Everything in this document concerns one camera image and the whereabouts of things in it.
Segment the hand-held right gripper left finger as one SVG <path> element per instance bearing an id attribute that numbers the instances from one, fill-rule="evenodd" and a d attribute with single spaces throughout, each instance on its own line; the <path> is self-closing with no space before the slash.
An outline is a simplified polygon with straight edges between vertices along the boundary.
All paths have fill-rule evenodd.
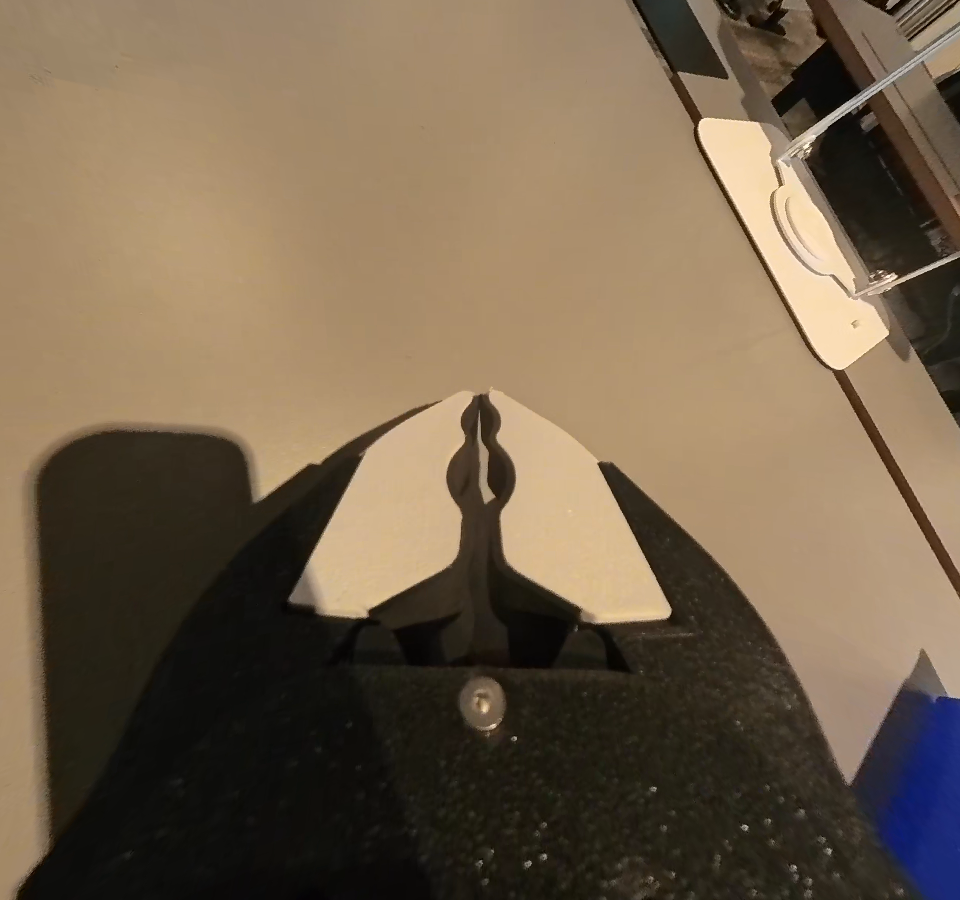
<path id="1" fill-rule="evenodd" d="M 417 658 L 466 653 L 482 546 L 479 402 L 458 392 L 415 413 L 364 452 L 289 605 L 372 621 Z"/>

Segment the black desk mat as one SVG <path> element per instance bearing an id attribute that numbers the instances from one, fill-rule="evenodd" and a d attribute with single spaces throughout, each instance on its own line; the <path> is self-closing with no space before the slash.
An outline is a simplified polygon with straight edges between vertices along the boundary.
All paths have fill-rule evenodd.
<path id="1" fill-rule="evenodd" d="M 688 0 L 630 0 L 673 74 L 730 77 Z"/>

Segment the grey desk brown edge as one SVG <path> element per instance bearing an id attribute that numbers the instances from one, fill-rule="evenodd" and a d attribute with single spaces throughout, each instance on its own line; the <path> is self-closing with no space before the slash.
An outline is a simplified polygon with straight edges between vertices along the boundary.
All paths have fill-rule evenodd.
<path id="1" fill-rule="evenodd" d="M 864 0 L 805 0 L 857 92 L 916 56 L 894 18 Z M 867 101 L 943 229 L 959 236 L 959 123 L 926 64 Z"/>

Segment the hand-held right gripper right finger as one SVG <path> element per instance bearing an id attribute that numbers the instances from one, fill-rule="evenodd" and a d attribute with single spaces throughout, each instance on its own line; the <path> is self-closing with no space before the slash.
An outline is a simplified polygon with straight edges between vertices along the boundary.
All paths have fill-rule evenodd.
<path id="1" fill-rule="evenodd" d="M 570 433 L 499 390 L 490 459 L 509 462 L 500 511 L 506 566 L 582 621 L 659 622 L 672 607 L 599 460 Z"/>

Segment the blue plastic bin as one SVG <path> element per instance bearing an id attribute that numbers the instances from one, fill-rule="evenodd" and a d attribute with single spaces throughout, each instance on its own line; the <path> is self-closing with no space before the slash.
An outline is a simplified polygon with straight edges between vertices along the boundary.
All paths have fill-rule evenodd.
<path id="1" fill-rule="evenodd" d="M 852 784 L 918 894 L 959 897 L 959 700 L 904 687 Z"/>

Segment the clear acrylic stand white base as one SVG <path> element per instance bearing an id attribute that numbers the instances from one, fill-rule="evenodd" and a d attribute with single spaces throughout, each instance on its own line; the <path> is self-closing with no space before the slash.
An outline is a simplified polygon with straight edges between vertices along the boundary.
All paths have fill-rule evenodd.
<path id="1" fill-rule="evenodd" d="M 837 279 L 853 299 L 867 300 L 958 264 L 958 66 L 937 78 L 937 56 L 958 59 L 958 26 L 916 51 L 895 26 L 879 20 L 822 20 L 830 77 L 795 76 L 811 109 L 822 112 L 792 140 L 779 163 L 784 193 L 777 216 L 813 272 Z M 916 193 L 953 250 L 925 266 L 876 265 L 860 280 L 847 269 L 841 230 L 872 210 L 880 219 L 910 210 Z"/>

